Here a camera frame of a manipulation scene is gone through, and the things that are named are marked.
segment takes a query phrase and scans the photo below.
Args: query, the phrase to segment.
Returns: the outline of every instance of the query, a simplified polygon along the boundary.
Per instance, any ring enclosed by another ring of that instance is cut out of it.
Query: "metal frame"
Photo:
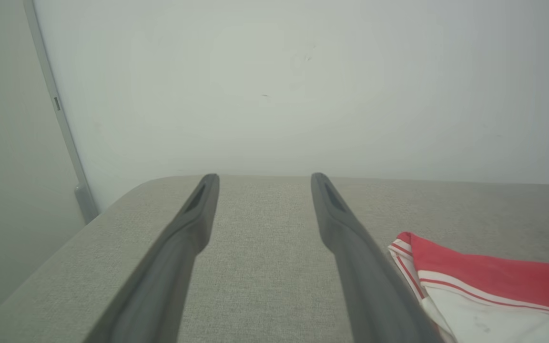
[[[37,13],[35,12],[33,0],[24,0],[24,11],[27,14],[29,29],[31,30],[31,35],[33,37],[33,44],[35,45],[37,58],[40,61],[41,72],[43,72],[46,87],[48,87],[48,93],[50,93],[50,100],[52,101],[52,106],[54,107],[54,113],[56,114],[56,119],[61,127],[61,133],[63,134],[63,139],[65,141],[65,145],[67,146],[67,152],[69,152],[73,169],[78,177],[79,184],[74,190],[76,200],[78,200],[84,222],[88,224],[96,218],[97,215],[99,215],[99,211],[96,208],[96,204],[88,186],[86,174],[84,174],[82,162],[80,161],[80,157],[78,155],[78,150],[76,150],[76,145],[73,141],[71,131],[69,130],[69,124],[67,123],[63,103],[61,102],[61,97],[56,89],[54,75],[52,74],[50,62],[48,61],[48,54],[46,53],[46,46],[44,46],[43,37],[41,36],[41,30],[39,22],[37,21]]]

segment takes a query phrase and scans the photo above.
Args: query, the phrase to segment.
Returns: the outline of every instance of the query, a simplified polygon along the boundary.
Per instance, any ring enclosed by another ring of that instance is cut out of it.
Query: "red fabric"
[[[442,273],[492,295],[549,306],[549,263],[461,254],[410,232],[398,238],[412,247],[417,271]]]

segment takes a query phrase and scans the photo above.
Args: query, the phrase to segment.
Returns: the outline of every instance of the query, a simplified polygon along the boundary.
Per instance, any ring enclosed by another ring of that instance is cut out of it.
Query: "towel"
[[[549,343],[549,263],[461,254],[410,232],[388,249],[446,343]]]

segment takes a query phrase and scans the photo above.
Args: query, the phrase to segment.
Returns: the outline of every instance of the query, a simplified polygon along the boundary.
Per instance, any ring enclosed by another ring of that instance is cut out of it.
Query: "gray fabric surface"
[[[0,342],[81,342],[200,176],[133,189],[0,307]],[[351,342],[309,177],[222,176],[179,341]],[[332,178],[381,247],[403,231],[460,252],[549,262],[549,185]]]

